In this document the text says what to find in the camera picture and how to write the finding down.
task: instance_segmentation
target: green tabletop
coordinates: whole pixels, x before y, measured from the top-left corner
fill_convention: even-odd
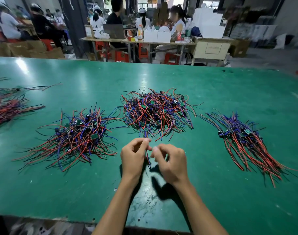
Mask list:
[[[119,154],[93,164],[77,163],[62,173],[42,162],[24,169],[19,151],[46,139],[35,132],[65,113],[95,102],[110,113],[121,105],[123,91],[167,90],[204,102],[198,113],[236,111],[242,121],[258,122],[270,154],[298,170],[298,78],[273,70],[213,68],[138,63],[53,59],[0,58],[0,87],[63,83],[45,91],[29,91],[30,105],[45,108],[0,127],[0,215],[98,222],[121,179]],[[204,203],[230,234],[298,234],[298,172],[273,188],[270,179],[242,172],[225,150],[217,130],[200,118],[194,129],[174,134],[171,143],[183,148],[188,175]],[[138,137],[130,128],[113,130],[117,151]],[[152,142],[151,146],[161,141]],[[156,171],[146,168],[127,216],[127,226],[189,231],[177,194]]]

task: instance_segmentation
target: white shirt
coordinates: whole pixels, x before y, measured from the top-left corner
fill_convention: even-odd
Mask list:
[[[180,25],[180,24],[183,25],[183,28],[182,28],[182,29],[185,28],[185,23],[183,22],[182,19],[179,19],[179,20],[175,23],[175,25],[173,26],[172,31],[171,31],[171,35],[174,34],[174,32],[176,31],[176,27],[177,27],[178,25]]]
[[[92,25],[93,30],[101,29],[103,24],[106,24],[105,20],[99,16],[99,19],[97,21],[93,20],[93,17],[90,18],[90,24]]]
[[[1,21],[0,26],[2,31],[7,39],[20,39],[21,33],[17,30],[17,25],[19,25],[18,21],[5,12],[1,12]]]
[[[136,28],[138,28],[139,25],[142,25],[141,20],[142,20],[142,17],[139,17],[136,19]],[[145,27],[143,26],[143,28],[147,28],[147,26],[149,26],[151,28],[151,22],[150,22],[150,19],[148,19],[148,18],[146,18],[146,26]]]

